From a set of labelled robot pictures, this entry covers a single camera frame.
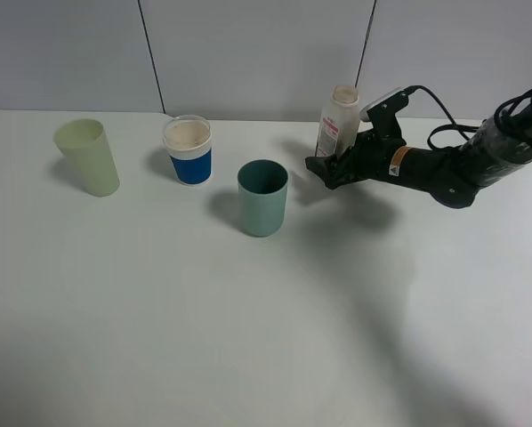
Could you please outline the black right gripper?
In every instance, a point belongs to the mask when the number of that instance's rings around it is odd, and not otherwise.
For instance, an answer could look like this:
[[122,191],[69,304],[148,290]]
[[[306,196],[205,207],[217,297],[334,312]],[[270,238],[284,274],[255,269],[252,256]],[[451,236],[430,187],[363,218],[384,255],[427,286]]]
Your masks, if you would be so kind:
[[449,208],[472,205],[479,187],[455,167],[457,150],[419,149],[403,139],[382,138],[375,131],[359,133],[339,157],[306,157],[306,168],[328,189],[373,180],[429,194]]

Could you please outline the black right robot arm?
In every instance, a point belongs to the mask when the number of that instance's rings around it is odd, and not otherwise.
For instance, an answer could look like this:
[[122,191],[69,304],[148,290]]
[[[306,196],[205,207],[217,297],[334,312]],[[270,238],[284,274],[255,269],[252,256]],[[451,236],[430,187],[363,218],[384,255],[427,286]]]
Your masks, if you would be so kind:
[[396,115],[418,86],[411,85],[367,105],[360,119],[371,129],[359,132],[342,154],[307,157],[307,169],[329,189],[373,180],[430,194],[454,209],[470,206],[480,190],[532,162],[532,89],[497,107],[479,126],[450,118],[433,134],[455,131],[459,146],[424,149],[407,145]]

